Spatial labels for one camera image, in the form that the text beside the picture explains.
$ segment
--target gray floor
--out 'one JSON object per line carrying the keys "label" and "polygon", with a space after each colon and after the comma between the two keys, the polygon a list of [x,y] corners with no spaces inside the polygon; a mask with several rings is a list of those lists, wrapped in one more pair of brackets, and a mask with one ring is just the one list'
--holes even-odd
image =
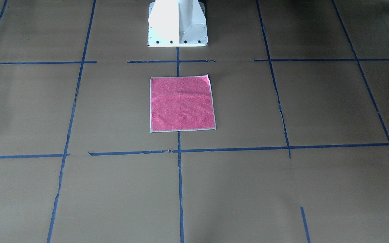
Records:
{"label": "gray floor", "polygon": [[[179,49],[150,2],[0,0],[0,242],[389,242],[389,0],[209,0]],[[204,74],[217,130],[150,134]]]}

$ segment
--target floor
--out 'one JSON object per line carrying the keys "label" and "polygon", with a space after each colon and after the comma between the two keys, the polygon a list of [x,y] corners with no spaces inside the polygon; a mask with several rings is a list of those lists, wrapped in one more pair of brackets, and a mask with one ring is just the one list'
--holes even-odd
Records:
{"label": "floor", "polygon": [[[0,243],[389,242],[389,0],[0,0]],[[150,133],[150,77],[209,74],[216,130]]]}

